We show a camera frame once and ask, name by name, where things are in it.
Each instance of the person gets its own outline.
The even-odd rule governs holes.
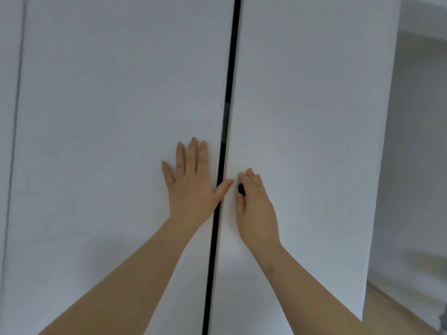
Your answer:
[[[178,143],[176,171],[162,162],[170,217],[107,277],[62,313],[40,335],[142,335],[176,264],[198,228],[213,214],[233,180],[215,191],[208,174],[207,143]],[[262,179],[251,168],[239,174],[246,197],[237,194],[236,220],[281,304],[295,335],[366,335],[368,330],[282,246],[275,210]]]

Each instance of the person's right arm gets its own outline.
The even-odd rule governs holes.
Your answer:
[[[237,194],[242,241],[270,282],[295,335],[370,335],[343,304],[287,252],[279,240],[276,213],[261,177],[240,173],[246,197]]]

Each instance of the baseboard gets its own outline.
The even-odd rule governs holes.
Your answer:
[[[393,299],[391,296],[389,296],[387,293],[385,293],[382,289],[377,287],[375,284],[368,281],[367,286],[372,291],[374,291],[375,293],[380,295],[383,299],[385,299],[390,305],[393,306],[393,308],[395,308],[400,313],[405,315],[405,317],[408,317],[412,322],[414,322],[418,326],[424,328],[428,333],[433,334],[433,335],[439,335],[439,331],[437,329],[433,328],[427,322],[422,320],[419,316],[417,316],[415,313],[413,313],[411,310],[409,310],[403,304],[400,304],[399,302],[397,302],[395,299]]]

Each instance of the person's left hand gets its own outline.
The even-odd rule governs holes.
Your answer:
[[[224,198],[233,180],[223,181],[215,191],[208,172],[208,147],[205,140],[198,145],[192,138],[185,156],[185,147],[177,143],[176,172],[163,161],[161,168],[169,191],[171,219],[191,227],[195,232]]]

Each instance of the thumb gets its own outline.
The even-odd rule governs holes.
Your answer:
[[[234,180],[227,179],[223,181],[214,191],[214,199],[216,201],[216,205],[221,202],[221,200],[224,198],[225,194],[230,189],[231,185],[233,184]]]
[[[236,220],[239,221],[245,212],[245,197],[241,193],[236,194]]]

